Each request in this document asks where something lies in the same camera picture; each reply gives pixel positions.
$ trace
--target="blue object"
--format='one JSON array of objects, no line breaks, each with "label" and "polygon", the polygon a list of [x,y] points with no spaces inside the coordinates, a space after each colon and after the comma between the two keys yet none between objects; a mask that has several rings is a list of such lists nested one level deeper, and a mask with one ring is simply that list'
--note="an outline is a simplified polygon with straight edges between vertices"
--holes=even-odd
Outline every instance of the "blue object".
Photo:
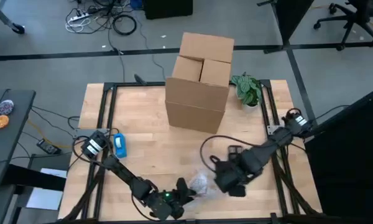
[{"label": "blue object", "polygon": [[142,9],[142,0],[130,0],[130,6],[133,9]]},{"label": "blue object", "polygon": [[121,133],[115,134],[113,136],[113,143],[116,149],[117,158],[120,159],[120,158],[126,157],[127,150],[126,150],[126,140],[124,139],[124,136]]}]

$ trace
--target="orange round object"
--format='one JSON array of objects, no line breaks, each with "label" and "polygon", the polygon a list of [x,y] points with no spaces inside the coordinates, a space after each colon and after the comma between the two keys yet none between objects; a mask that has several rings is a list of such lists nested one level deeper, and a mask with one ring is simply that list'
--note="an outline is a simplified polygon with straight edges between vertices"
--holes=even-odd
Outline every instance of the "orange round object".
[{"label": "orange round object", "polygon": [[5,128],[10,122],[10,118],[6,115],[0,115],[0,128]]}]

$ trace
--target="cardboard box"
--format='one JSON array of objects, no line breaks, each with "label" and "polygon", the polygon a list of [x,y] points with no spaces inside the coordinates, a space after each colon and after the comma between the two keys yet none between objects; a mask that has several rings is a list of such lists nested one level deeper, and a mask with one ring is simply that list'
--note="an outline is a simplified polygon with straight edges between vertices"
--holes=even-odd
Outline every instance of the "cardboard box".
[{"label": "cardboard box", "polygon": [[225,113],[233,39],[184,33],[172,78],[166,82],[171,126],[217,133]]},{"label": "cardboard box", "polygon": [[182,36],[180,56],[231,63],[233,50],[234,39],[186,32]]}]

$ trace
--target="chair wheel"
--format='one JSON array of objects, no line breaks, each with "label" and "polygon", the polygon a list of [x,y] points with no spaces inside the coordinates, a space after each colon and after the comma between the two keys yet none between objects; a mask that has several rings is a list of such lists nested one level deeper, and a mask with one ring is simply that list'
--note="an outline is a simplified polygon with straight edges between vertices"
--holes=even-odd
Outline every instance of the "chair wheel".
[{"label": "chair wheel", "polygon": [[317,22],[316,24],[314,24],[313,28],[314,29],[319,29],[321,27],[321,24],[319,22]]},{"label": "chair wheel", "polygon": [[330,14],[334,14],[334,13],[336,13],[337,12],[337,8],[335,8],[335,6],[334,6],[334,3],[331,3],[330,5],[329,5],[329,12],[330,12]]},{"label": "chair wheel", "polygon": [[339,45],[337,45],[337,47],[336,47],[336,49],[338,50],[338,51],[342,51],[342,50],[344,50],[346,48],[346,46],[344,45],[344,44],[339,44]]},{"label": "chair wheel", "polygon": [[25,28],[21,25],[18,25],[18,24],[12,24],[14,25],[14,27],[17,28],[17,30],[15,29],[12,29],[12,31],[16,32],[17,34],[25,34]]}]

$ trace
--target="gray floor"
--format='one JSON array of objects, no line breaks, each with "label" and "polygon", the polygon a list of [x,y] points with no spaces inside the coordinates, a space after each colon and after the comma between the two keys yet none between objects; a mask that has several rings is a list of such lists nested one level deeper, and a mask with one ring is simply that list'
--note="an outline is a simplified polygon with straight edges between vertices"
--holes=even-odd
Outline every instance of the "gray floor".
[{"label": "gray floor", "polygon": [[[183,32],[223,35],[235,39],[236,45],[281,44],[275,17],[270,6],[257,7],[260,0],[194,1],[194,14],[188,17],[148,21],[142,12],[133,12],[141,23],[153,49],[179,47]],[[330,0],[316,0],[313,6],[325,6]],[[67,0],[6,0],[3,11],[14,22],[25,25],[26,35],[17,35],[0,22],[0,55],[55,54],[73,52],[102,52],[109,50],[108,33],[75,35],[65,30],[65,16],[76,6]],[[344,35],[342,22],[324,22],[320,30],[313,30],[317,19],[327,17],[326,8],[311,9],[291,38],[292,44],[335,43]],[[121,37],[110,33],[111,40],[121,50],[145,49],[138,32]],[[369,36],[355,27],[349,42],[368,41]],[[295,58],[306,87],[315,116],[328,109],[351,104],[373,90],[373,49],[353,48],[337,52],[335,49],[294,50]],[[247,72],[257,78],[284,79],[288,81],[294,105],[305,113],[302,96],[298,90],[286,52],[263,54],[260,50],[234,51],[232,75]],[[157,54],[156,61],[171,75],[177,54]],[[160,68],[150,55],[122,57],[124,79],[133,82],[133,74],[147,81],[162,81]],[[9,60],[0,62],[0,88],[33,89],[37,92],[35,106],[53,110],[66,116],[78,115],[83,103],[87,83],[122,82],[123,74],[117,56],[58,58],[37,60]],[[42,113],[53,123],[67,128],[66,120]],[[30,119],[49,139],[57,144],[70,144],[71,139],[61,131],[51,128],[35,114]],[[25,131],[39,136],[25,126]],[[20,142],[29,153],[43,154],[28,136]],[[14,156],[24,156],[17,148]],[[26,166],[27,159],[12,163]],[[54,211],[25,209],[18,223],[43,223],[53,221]]]}]

